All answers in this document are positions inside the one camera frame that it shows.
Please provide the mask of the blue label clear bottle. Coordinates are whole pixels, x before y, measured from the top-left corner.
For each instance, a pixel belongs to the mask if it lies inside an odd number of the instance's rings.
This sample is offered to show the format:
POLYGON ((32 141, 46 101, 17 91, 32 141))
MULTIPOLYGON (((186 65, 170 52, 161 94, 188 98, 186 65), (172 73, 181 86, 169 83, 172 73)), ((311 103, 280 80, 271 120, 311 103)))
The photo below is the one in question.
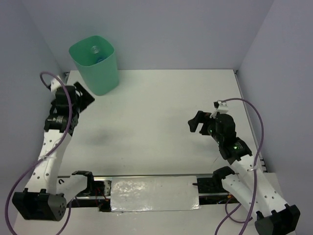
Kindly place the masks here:
POLYGON ((101 48, 97 45, 92 46, 90 51, 94 57, 94 63, 100 63, 107 58, 106 55, 102 52, 101 48))

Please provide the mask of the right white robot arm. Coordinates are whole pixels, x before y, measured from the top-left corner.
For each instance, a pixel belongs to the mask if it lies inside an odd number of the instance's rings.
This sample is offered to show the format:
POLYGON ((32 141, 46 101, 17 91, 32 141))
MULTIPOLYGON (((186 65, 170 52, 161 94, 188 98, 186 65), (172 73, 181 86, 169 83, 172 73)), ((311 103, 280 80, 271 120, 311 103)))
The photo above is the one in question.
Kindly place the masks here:
POLYGON ((198 111, 188 121, 189 129, 195 132, 202 124, 200 134, 211 136, 229 166, 213 172, 213 188, 228 191, 248 211, 256 231, 260 235, 287 235, 297 226, 300 210, 289 205, 266 178, 263 171, 254 165, 254 156, 247 144, 237 137, 232 116, 198 111))

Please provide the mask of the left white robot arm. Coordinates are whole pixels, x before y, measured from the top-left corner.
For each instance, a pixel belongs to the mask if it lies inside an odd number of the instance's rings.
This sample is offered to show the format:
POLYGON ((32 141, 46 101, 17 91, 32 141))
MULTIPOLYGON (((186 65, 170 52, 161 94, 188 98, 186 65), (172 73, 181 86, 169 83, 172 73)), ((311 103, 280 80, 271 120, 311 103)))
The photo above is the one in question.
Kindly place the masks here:
POLYGON ((70 200, 79 193, 91 195, 96 189, 92 172, 75 171, 60 183, 58 174, 66 148, 78 124, 80 113, 94 97, 79 83, 55 91, 45 120, 44 141, 30 180, 22 192, 15 192, 12 203, 25 220, 60 221, 70 200))

